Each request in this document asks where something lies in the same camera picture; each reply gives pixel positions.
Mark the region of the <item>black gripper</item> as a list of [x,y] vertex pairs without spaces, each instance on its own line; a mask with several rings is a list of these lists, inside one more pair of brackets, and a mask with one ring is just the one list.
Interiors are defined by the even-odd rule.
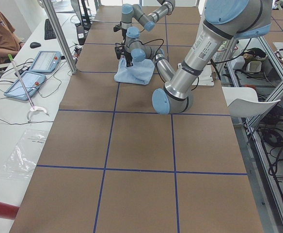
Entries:
[[123,40],[126,40],[126,32],[127,32],[129,27],[131,27],[131,23],[124,23],[124,22],[121,21],[119,24],[117,24],[113,27],[113,31],[117,32],[117,31],[121,30]]
[[133,66],[131,53],[129,53],[125,50],[124,44],[115,43],[114,50],[115,50],[116,57],[117,57],[118,60],[120,60],[122,58],[122,56],[124,56],[124,58],[126,60],[126,66],[127,67]]

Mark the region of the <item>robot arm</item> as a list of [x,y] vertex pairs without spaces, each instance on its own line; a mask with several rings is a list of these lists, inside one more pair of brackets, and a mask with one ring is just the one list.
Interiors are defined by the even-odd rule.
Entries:
[[115,48],[119,59],[115,81],[146,85],[157,70],[164,86],[153,92],[152,105],[159,114],[181,113],[192,106],[192,84],[224,41],[262,36],[271,27],[270,0],[208,0],[200,21],[201,32],[181,67],[174,70],[164,52],[141,42],[140,30],[132,26],[135,19],[145,30],[151,31],[174,9],[173,0],[162,0],[160,7],[148,15],[137,4],[124,4],[120,24],[114,27],[115,31],[122,31],[124,38]]
[[158,0],[160,7],[146,15],[139,4],[123,4],[122,15],[119,24],[113,27],[113,31],[122,31],[123,40],[126,39],[126,32],[132,26],[132,19],[135,18],[146,31],[151,31],[155,24],[163,17],[171,15],[175,9],[174,0]]

